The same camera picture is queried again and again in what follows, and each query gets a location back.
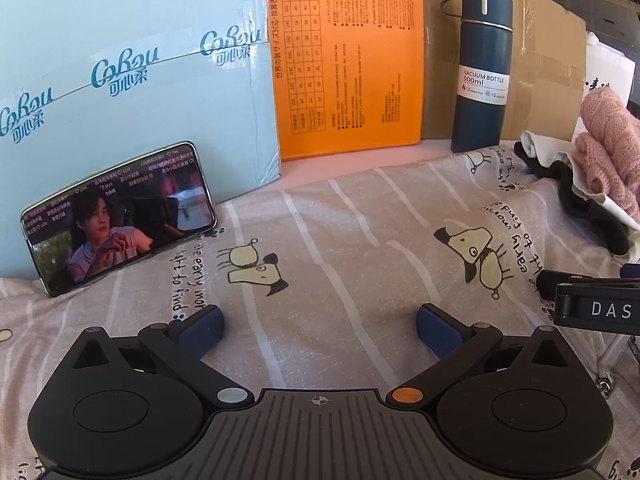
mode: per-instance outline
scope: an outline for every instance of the cardboard box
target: cardboard box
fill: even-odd
[[[190,140],[216,202],[279,176],[266,0],[0,0],[0,276],[20,213]]]
[[[424,0],[426,84],[423,139],[451,136],[456,107],[460,19]],[[447,10],[460,14],[461,0]],[[571,140],[586,79],[583,20],[551,0],[513,0],[513,53],[503,139],[523,130]]]
[[[441,13],[440,1],[270,0],[283,160],[451,136],[460,20]],[[584,22],[551,0],[513,1],[502,138],[528,129],[571,139],[586,73]],[[450,12],[460,5],[454,0]],[[316,79],[298,77],[307,69]],[[320,93],[305,91],[318,82]]]

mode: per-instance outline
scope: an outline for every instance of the silver button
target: silver button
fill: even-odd
[[[218,400],[225,404],[235,404],[236,402],[242,402],[249,394],[242,388],[225,388],[218,392]]]

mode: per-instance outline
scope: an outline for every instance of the bed sheet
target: bed sheet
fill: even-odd
[[[421,304],[529,335],[552,315],[535,288],[542,267],[610,277],[620,269],[588,225],[564,215],[556,183],[537,180],[500,146],[251,193],[217,212],[207,235],[66,296],[0,280],[3,480],[39,472],[27,416],[87,326],[134,335],[215,303],[226,333],[204,360],[254,394],[371,387],[384,396],[436,361],[415,333]],[[560,330],[591,376],[614,384],[614,433],[598,470],[632,476],[640,455],[632,342]]]

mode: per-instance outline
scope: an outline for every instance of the smartphone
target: smartphone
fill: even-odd
[[[26,209],[20,220],[51,297],[216,225],[198,154],[187,141],[73,184]]]

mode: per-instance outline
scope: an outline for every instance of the metal screw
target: metal screw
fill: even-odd
[[[600,393],[605,399],[609,399],[610,395],[613,392],[613,384],[611,381],[605,378],[599,378],[596,380],[596,386],[600,390]]]
[[[249,394],[242,388],[224,388],[218,392],[218,400],[225,404],[235,404],[236,402],[242,402]]]

